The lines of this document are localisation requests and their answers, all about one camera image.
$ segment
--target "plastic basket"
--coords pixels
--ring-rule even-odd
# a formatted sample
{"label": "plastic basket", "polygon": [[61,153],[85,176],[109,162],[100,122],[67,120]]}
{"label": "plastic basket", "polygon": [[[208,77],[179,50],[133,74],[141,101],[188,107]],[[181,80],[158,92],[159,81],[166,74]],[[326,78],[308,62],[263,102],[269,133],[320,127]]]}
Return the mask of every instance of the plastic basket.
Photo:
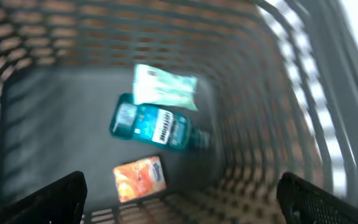
{"label": "plastic basket", "polygon": [[[199,77],[200,111],[181,112],[209,152],[109,135],[138,63]],[[112,168],[156,154],[168,190],[118,203]],[[339,4],[0,1],[0,207],[75,170],[84,223],[280,223],[285,171],[358,207],[358,51]]]}

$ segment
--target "tissue packet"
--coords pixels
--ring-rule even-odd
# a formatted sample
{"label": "tissue packet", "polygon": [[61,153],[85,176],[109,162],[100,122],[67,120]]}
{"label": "tissue packet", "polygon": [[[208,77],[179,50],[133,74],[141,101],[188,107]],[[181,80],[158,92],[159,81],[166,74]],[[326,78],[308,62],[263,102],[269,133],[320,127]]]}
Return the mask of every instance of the tissue packet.
{"label": "tissue packet", "polygon": [[135,66],[134,103],[179,106],[197,111],[196,77],[181,77],[148,65]]}
{"label": "tissue packet", "polygon": [[113,173],[120,202],[141,198],[167,188],[158,156],[117,166]]}

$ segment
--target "dark gray surface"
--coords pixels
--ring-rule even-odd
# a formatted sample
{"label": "dark gray surface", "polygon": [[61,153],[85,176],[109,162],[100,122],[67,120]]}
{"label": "dark gray surface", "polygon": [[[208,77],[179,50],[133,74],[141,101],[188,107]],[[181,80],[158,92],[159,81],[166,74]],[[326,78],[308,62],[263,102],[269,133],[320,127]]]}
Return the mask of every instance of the dark gray surface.
{"label": "dark gray surface", "polygon": [[[85,210],[110,207],[119,203],[112,169],[156,154],[169,191],[216,180],[223,160],[216,144],[209,152],[180,153],[110,135],[118,96],[131,92],[132,79],[131,68],[45,68],[11,85],[2,124],[0,202],[14,202],[80,170],[88,185]],[[200,79],[199,112],[175,110],[218,136],[213,98],[208,82]]]}

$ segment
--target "bottle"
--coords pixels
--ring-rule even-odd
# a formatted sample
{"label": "bottle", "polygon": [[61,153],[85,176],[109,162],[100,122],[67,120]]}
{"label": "bottle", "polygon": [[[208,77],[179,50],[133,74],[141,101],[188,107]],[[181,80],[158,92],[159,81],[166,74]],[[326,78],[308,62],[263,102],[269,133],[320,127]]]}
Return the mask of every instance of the bottle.
{"label": "bottle", "polygon": [[158,105],[133,104],[133,95],[119,97],[110,124],[110,133],[119,139],[134,139],[172,151],[205,150],[210,135],[193,127],[191,119]]}

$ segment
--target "small orange box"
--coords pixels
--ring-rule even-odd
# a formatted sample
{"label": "small orange box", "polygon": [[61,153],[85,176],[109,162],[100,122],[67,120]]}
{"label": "small orange box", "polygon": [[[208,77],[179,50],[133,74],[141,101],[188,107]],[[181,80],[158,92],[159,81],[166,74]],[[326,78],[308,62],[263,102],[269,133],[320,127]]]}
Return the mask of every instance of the small orange box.
{"label": "small orange box", "polygon": [[144,197],[167,188],[158,156],[117,166],[112,171],[116,178],[120,202]]}

